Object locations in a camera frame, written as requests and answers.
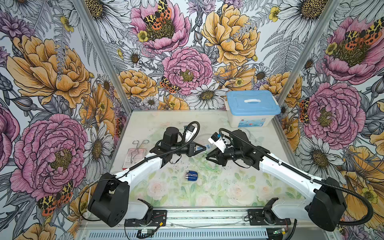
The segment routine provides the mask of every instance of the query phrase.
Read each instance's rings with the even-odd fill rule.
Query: blue cylindrical object
[[[185,173],[185,178],[188,180],[188,181],[196,181],[197,180],[197,172],[195,171],[188,171]]]

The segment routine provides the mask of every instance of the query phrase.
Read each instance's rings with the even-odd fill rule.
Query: black cable
[[[262,149],[258,148],[257,146],[253,145],[252,143],[246,141],[245,139],[242,139],[241,137],[237,136],[236,134],[234,134],[233,132],[225,129],[225,128],[220,128],[219,129],[219,133],[220,135],[222,135],[222,131],[234,136],[235,138],[241,140],[242,142],[244,142],[246,145],[252,147],[253,149],[255,149],[256,151],[260,152],[261,154],[265,155],[267,158],[271,159],[272,161],[274,162],[279,162],[279,160],[277,160],[276,158],[272,157],[271,155],[267,154],[266,152],[264,152]],[[288,168],[289,170],[299,174],[300,176],[308,179],[308,180],[311,180],[311,176],[299,171],[298,169],[290,166],[289,164],[286,164],[284,162],[281,163],[282,166]],[[332,185],[332,184],[328,184],[328,183],[325,183],[321,180],[318,180],[318,179],[312,179],[313,182],[315,183],[318,183],[318,184],[321,184],[321,185],[324,185],[324,186],[327,186],[327,187],[330,187],[330,188],[333,188],[333,189],[336,189],[336,190],[340,190],[342,192],[345,192],[347,194],[351,194],[352,196],[354,197],[357,197],[358,199],[360,199],[364,205],[367,207],[367,214],[360,220],[356,220],[356,221],[351,221],[351,222],[344,222],[344,221],[339,221],[339,225],[344,225],[344,226],[356,226],[356,225],[361,225],[361,224],[364,224],[366,222],[368,222],[372,217],[373,217],[373,208],[372,208],[372,205],[371,203],[363,196],[361,196],[360,194],[356,193],[356,192],[352,192],[351,190],[349,189],[346,189],[346,188],[343,188],[343,187],[340,187],[340,186],[335,186],[335,185]]]
[[[293,228],[285,240],[290,240],[292,238],[293,234],[295,233],[296,225],[297,225],[297,219],[295,219],[295,221],[293,222]]]
[[[154,159],[154,158],[157,158],[157,157],[166,156],[166,155],[169,155],[169,154],[173,154],[173,153],[181,150],[183,147],[188,146],[197,137],[197,134],[200,131],[200,124],[197,121],[193,121],[190,124],[188,124],[186,129],[189,129],[189,127],[192,126],[193,124],[197,125],[197,131],[196,131],[196,133],[192,136],[192,138],[188,142],[186,142],[185,144],[183,144],[180,147],[176,148],[175,150],[171,150],[171,151],[165,152],[163,154],[158,154],[158,155],[154,155],[154,156],[151,156],[151,157],[144,158],[142,161],[140,161],[140,162],[136,163],[134,166],[130,167],[129,170],[132,171],[133,169],[138,168],[139,166],[141,166],[145,162],[148,162],[151,159]],[[183,139],[184,140],[185,140],[185,134],[186,134],[186,130],[184,131],[184,134],[183,134]]]
[[[130,240],[128,237],[127,231],[125,230],[125,224],[124,224],[124,232],[125,232],[125,236],[128,238],[128,240]]]
[[[122,178],[122,177],[126,176],[128,173],[129,173],[129,171],[126,172],[126,173],[125,173],[124,175],[122,175],[121,177],[118,177],[118,178],[110,178],[110,179],[109,179],[109,178],[108,178],[108,179],[101,179],[101,180],[95,181],[95,182],[93,182],[91,185],[89,185],[89,186],[84,190],[84,192],[81,194],[81,196],[80,196],[79,205],[78,205],[78,209],[79,209],[79,214],[80,214],[80,216],[81,216],[83,219],[85,219],[85,220],[87,220],[87,221],[90,221],[90,222],[101,221],[101,219],[92,220],[92,219],[88,219],[88,218],[86,218],[86,217],[83,216],[83,213],[82,213],[81,210],[80,210],[80,204],[81,204],[81,200],[83,199],[84,193],[86,193],[87,190],[90,189],[90,188],[91,188],[93,185],[95,185],[96,183],[99,183],[99,182],[102,182],[102,181],[107,181],[107,180],[115,180],[115,179],[119,179],[119,178]]]
[[[251,166],[243,167],[243,166],[241,166],[240,164],[238,164],[238,163],[236,162],[236,160],[234,160],[233,162],[234,162],[237,166],[242,167],[242,168],[250,168],[250,167],[251,167]]]

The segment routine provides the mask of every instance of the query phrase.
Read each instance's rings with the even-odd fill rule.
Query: white handle
[[[245,103],[252,103],[252,102],[261,102],[261,100],[259,99],[247,99],[247,100],[244,100]]]

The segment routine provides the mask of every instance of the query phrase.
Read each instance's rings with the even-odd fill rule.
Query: blue lid
[[[229,91],[228,105],[235,116],[276,115],[280,107],[270,91]]]

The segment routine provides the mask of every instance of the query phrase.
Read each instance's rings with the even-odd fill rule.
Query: blue plastic container
[[[281,111],[267,90],[230,91],[225,106],[231,127],[264,127]]]

